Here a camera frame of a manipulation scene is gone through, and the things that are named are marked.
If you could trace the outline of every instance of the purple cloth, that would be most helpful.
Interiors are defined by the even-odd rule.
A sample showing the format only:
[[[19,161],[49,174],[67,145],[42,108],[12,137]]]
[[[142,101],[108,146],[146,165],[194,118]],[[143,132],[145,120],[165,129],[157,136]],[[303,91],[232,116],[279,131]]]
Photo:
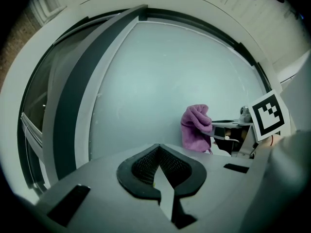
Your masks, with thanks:
[[[189,106],[181,118],[183,147],[198,152],[210,151],[210,137],[201,131],[212,131],[212,119],[206,113],[208,106],[197,104]]]

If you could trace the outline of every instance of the black rectangular slot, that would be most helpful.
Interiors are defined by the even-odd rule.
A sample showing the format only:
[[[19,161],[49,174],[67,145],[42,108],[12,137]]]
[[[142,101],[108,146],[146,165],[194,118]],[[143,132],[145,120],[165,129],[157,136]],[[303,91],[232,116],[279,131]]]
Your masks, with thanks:
[[[89,193],[90,188],[76,185],[49,213],[48,217],[66,227]]]
[[[233,171],[237,171],[240,173],[247,173],[247,171],[249,170],[249,167],[245,167],[245,166],[238,166],[238,165],[234,165],[234,164],[226,164],[224,165],[224,168],[233,170]]]

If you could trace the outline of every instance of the black curved strip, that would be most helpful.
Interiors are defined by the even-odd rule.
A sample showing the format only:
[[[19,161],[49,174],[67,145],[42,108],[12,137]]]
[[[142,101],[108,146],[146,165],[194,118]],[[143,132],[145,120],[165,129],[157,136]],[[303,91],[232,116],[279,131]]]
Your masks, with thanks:
[[[117,178],[134,197],[160,202],[161,194],[153,188],[159,166],[174,188],[176,199],[196,194],[207,177],[200,162],[165,145],[155,144],[123,161],[118,167]]]
[[[96,65],[118,34],[134,18],[145,19],[146,8],[147,5],[137,6],[111,18],[83,40],[72,54],[73,58],[68,60],[67,64],[74,67],[60,96],[53,128],[53,153],[58,179],[76,169],[76,121],[84,91]]]
[[[266,92],[268,93],[269,91],[271,91],[272,89],[271,89],[270,82],[268,81],[267,75],[264,73],[261,65],[255,61],[254,57],[247,50],[247,48],[240,42],[239,44],[234,46],[234,50],[238,52],[240,55],[242,55],[245,58],[245,60],[248,61],[250,65],[256,68],[256,71],[258,72],[263,82]]]

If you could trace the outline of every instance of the glass window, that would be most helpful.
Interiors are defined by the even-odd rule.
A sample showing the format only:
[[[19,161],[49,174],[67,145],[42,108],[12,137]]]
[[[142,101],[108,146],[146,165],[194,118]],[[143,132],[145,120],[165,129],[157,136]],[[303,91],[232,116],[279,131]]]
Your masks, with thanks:
[[[35,151],[33,150],[28,141],[27,141],[27,159],[33,182],[38,183],[43,181],[39,158],[35,154]]]
[[[93,25],[64,39],[55,45],[39,64],[27,91],[23,112],[41,132],[49,84],[53,83],[54,78],[57,77],[58,68],[67,60],[70,53],[99,25]]]

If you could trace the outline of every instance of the brick wall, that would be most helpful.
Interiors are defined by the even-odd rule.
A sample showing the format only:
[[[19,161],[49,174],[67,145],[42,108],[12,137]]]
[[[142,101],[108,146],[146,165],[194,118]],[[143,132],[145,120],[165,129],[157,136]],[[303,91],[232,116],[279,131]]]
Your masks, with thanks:
[[[5,76],[26,42],[41,28],[30,8],[26,8],[12,27],[6,42],[0,49],[0,91]]]

